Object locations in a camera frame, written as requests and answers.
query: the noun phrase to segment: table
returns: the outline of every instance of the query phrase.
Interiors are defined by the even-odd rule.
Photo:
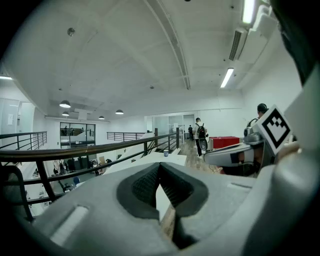
[[[240,143],[240,138],[233,136],[225,136],[225,137],[210,137],[213,140],[213,148],[221,149],[227,146],[231,146],[234,144]]]
[[[144,164],[150,163],[160,163],[160,162],[169,162],[174,163],[177,165],[184,166],[186,164],[187,156],[181,154],[169,154],[168,156],[164,156],[164,153],[152,152],[137,161],[128,164],[126,168],[133,167],[133,166],[140,166]]]

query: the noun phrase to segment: black backpack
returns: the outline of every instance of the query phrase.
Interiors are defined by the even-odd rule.
[[[206,138],[205,124],[203,123],[202,126],[200,126],[198,123],[196,123],[196,125],[199,127],[197,131],[199,140],[205,139]]]
[[[254,118],[254,119],[252,119],[252,120],[247,124],[247,126],[246,126],[246,127],[251,127],[251,123],[252,123],[254,120],[258,121],[259,119],[258,119],[258,118]]]

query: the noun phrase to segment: fluorescent light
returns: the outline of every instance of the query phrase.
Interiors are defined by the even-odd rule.
[[[10,76],[3,76],[3,75],[0,75],[0,79],[12,80]]]
[[[244,0],[242,21],[251,23],[255,8],[255,0]]]
[[[121,109],[118,109],[115,113],[117,115],[123,115],[124,114],[124,112]]]
[[[234,70],[235,70],[234,68],[228,68],[228,71],[226,72],[226,75],[225,75],[225,77],[223,79],[223,82],[222,82],[220,88],[224,88],[226,86],[226,84],[228,83],[228,81],[229,81],[232,73],[234,72]]]

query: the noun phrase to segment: office chair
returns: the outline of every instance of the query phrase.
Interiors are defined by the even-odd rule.
[[[77,184],[80,183],[80,179],[79,179],[78,176],[73,177],[73,183],[74,183],[75,186],[77,186]]]

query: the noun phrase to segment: person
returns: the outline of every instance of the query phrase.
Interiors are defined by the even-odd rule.
[[[189,126],[189,128],[188,128],[188,131],[189,131],[189,135],[190,135],[190,141],[193,141],[193,140],[194,140],[194,134],[193,134],[193,132],[192,132],[191,124],[190,124],[190,126]]]
[[[267,108],[266,104],[260,103],[257,107],[258,118],[252,119],[250,122],[248,122],[246,127],[252,127],[268,110],[269,108]]]
[[[198,158],[202,159],[202,150],[201,150],[200,144],[199,144],[198,130],[201,127],[204,127],[205,134],[207,134],[208,130],[207,130],[207,127],[206,127],[205,123],[202,123],[201,119],[199,117],[197,117],[195,121],[196,121],[196,123],[195,123],[195,126],[194,126],[193,134],[194,134],[194,138],[195,138],[196,148],[197,148],[197,151],[198,151]]]

